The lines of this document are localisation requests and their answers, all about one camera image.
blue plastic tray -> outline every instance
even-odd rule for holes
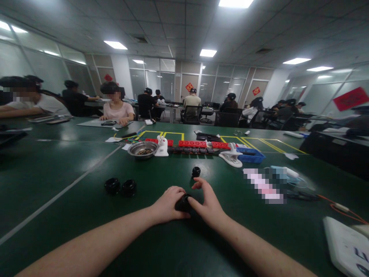
[[[249,163],[253,163],[253,164],[259,164],[259,163],[261,163],[266,158],[261,152],[257,151],[256,149],[239,148],[239,147],[237,147],[237,152],[241,152],[241,153],[245,153],[245,152],[256,153],[255,156],[249,156],[249,155],[240,155],[240,156],[238,156],[238,159],[241,162],[249,162]]]

white wall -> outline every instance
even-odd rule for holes
[[[111,55],[111,61],[113,62],[115,79],[119,83],[120,87],[124,87],[126,96],[129,99],[133,99],[132,83],[130,68],[128,65],[128,57],[126,55]]]
[[[286,69],[274,70],[272,78],[270,79],[263,95],[263,106],[265,108],[274,106],[276,102],[280,100],[278,97],[290,73],[291,70]]]

white clip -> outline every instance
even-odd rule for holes
[[[237,159],[237,157],[242,155],[242,153],[237,152],[236,144],[234,142],[229,143],[228,146],[231,148],[231,151],[221,152],[219,154],[219,157],[221,157],[223,160],[225,160],[228,164],[230,164],[233,167],[237,168],[242,167],[242,162],[239,159]]]
[[[157,139],[158,139],[159,148],[156,151],[156,153],[154,154],[154,156],[156,156],[156,157],[167,157],[167,156],[169,156],[169,154],[168,154],[168,140],[163,136],[158,136]]]

pink shirt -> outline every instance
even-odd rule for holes
[[[104,104],[104,116],[107,116],[109,119],[118,120],[122,117],[128,117],[130,113],[135,114],[133,107],[126,102],[123,102],[119,110],[112,110],[109,103]]]

hand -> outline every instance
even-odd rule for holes
[[[128,124],[129,121],[130,120],[129,120],[128,117],[122,117],[122,118],[119,119],[119,124],[122,125],[122,126],[125,126],[125,125]]]
[[[156,224],[169,222],[173,219],[188,219],[191,216],[185,212],[174,209],[176,202],[186,194],[181,187],[170,187],[164,194],[150,207]]]
[[[204,204],[201,205],[194,198],[189,197],[188,202],[193,209],[203,218],[203,220],[211,228],[215,229],[217,225],[222,224],[228,216],[224,213],[222,206],[219,204],[211,185],[203,178],[194,178],[196,183],[192,189],[203,189]]]

